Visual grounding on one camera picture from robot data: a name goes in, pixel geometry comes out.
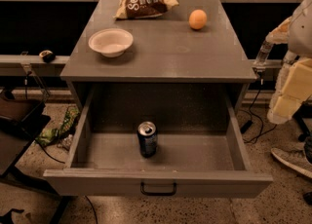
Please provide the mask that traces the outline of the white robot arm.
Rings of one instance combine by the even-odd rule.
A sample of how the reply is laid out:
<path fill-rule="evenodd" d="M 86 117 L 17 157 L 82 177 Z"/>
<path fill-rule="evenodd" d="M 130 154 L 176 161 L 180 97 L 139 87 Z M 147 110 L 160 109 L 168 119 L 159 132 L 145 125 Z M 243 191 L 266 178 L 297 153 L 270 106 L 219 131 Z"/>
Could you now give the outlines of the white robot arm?
<path fill-rule="evenodd" d="M 288 44 L 267 113 L 272 124 L 280 125 L 312 95 L 312 0 L 303 0 L 266 40 Z"/>

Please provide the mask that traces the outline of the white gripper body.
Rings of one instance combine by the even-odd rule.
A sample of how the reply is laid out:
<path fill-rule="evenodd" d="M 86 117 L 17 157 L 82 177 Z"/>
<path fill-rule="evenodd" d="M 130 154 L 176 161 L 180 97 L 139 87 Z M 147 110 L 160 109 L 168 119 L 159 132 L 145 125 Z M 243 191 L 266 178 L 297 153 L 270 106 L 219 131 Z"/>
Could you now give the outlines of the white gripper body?
<path fill-rule="evenodd" d="M 287 53 L 285 54 L 285 56 L 283 58 L 282 68 L 279 71 L 277 81 L 276 81 L 276 85 L 275 85 L 275 92 L 273 93 L 273 95 L 271 97 L 270 104 L 269 104 L 269 110 L 267 113 L 267 119 L 272 124 L 280 125 L 280 124 L 283 124 L 286 121 L 290 120 L 290 119 L 279 117 L 279 116 L 275 115 L 273 113 L 273 107 L 274 107 L 278 97 L 280 95 L 282 95 L 282 88 L 286 83 L 287 77 L 288 77 L 289 72 L 290 72 L 290 68 L 293 65 L 295 58 L 296 58 L 296 54 L 294 54 L 290 51 L 287 51 Z"/>

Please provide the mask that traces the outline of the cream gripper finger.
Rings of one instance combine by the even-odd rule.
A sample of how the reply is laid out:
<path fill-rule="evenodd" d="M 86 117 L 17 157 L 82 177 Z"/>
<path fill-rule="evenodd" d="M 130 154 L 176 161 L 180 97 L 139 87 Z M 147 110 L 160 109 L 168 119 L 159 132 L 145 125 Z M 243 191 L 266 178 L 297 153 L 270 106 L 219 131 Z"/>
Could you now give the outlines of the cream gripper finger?
<path fill-rule="evenodd" d="M 301 103 L 302 101 L 299 99 L 280 95 L 273 107 L 273 113 L 279 117 L 290 119 Z"/>
<path fill-rule="evenodd" d="M 291 66 L 282 95 L 300 101 L 312 95 L 312 59 L 302 58 Z"/>

